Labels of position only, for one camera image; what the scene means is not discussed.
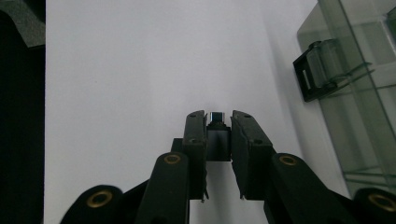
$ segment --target brass ring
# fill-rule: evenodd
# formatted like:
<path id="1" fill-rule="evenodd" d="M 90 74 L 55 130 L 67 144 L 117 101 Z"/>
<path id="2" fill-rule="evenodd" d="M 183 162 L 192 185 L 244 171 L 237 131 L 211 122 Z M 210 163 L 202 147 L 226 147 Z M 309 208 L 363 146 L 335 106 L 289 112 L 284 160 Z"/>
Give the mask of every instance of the brass ring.
<path id="1" fill-rule="evenodd" d="M 384 195 L 372 193 L 369 195 L 369 200 L 371 203 L 388 212 L 396 212 L 396 202 L 394 202 L 390 198 L 385 197 Z"/>
<path id="2" fill-rule="evenodd" d="M 168 155 L 164 160 L 166 163 L 173 165 L 180 162 L 181 158 L 178 155 Z"/>
<path id="3" fill-rule="evenodd" d="M 279 160 L 286 165 L 296 165 L 297 164 L 297 160 L 291 156 L 281 156 L 281 157 L 279 157 Z"/>
<path id="4" fill-rule="evenodd" d="M 102 195 L 106 197 L 101 202 L 96 202 L 94 200 L 97 196 L 102 196 Z M 104 189 L 91 195 L 91 197 L 87 200 L 87 205 L 91 208 L 102 207 L 103 205 L 109 203 L 112 198 L 113 198 L 113 194 L 109 190 Z"/>

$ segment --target transparent container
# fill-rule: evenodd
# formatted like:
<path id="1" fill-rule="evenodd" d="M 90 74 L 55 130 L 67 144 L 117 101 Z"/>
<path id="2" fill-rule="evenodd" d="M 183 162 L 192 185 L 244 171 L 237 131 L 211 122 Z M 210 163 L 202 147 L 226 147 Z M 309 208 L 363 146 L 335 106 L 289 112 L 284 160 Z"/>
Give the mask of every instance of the transparent container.
<path id="1" fill-rule="evenodd" d="M 318 0 L 298 31 L 351 195 L 396 193 L 396 1 Z"/>

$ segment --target white surface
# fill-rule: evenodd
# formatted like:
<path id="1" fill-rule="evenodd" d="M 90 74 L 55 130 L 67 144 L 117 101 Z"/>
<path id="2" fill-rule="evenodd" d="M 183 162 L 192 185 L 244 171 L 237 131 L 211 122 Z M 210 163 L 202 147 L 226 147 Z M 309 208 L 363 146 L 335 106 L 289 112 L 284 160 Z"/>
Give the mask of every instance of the white surface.
<path id="1" fill-rule="evenodd" d="M 304 155 L 345 192 L 318 104 L 303 103 L 292 69 L 315 2 L 48 1 L 45 223 L 86 189 L 149 178 L 199 109 L 251 114 L 278 152 Z M 265 223 L 262 202 L 238 199 L 230 163 L 207 170 L 211 199 L 191 203 L 192 224 Z"/>

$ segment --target gray floor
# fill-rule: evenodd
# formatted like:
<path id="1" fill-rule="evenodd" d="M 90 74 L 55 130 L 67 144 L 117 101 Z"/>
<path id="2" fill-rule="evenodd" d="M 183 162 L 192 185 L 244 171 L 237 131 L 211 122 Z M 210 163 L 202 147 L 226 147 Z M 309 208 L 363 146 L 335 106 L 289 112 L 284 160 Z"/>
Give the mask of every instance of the gray floor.
<path id="1" fill-rule="evenodd" d="M 22 0 L 0 0 L 0 10 L 14 20 L 28 47 L 46 43 L 46 24 L 41 22 Z"/>

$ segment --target white table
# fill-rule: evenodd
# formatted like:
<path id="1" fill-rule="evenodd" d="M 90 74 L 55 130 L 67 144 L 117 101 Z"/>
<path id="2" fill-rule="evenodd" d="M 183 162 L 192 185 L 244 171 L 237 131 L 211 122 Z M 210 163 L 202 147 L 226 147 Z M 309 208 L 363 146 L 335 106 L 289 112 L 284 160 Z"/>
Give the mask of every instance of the white table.
<path id="1" fill-rule="evenodd" d="M 200 109 L 251 114 L 278 152 L 345 193 L 318 104 L 303 103 L 292 68 L 315 3 L 48 1 L 45 223 L 86 189 L 149 178 Z M 265 222 L 262 202 L 239 200 L 230 163 L 207 170 L 211 198 L 191 202 L 192 224 Z"/>

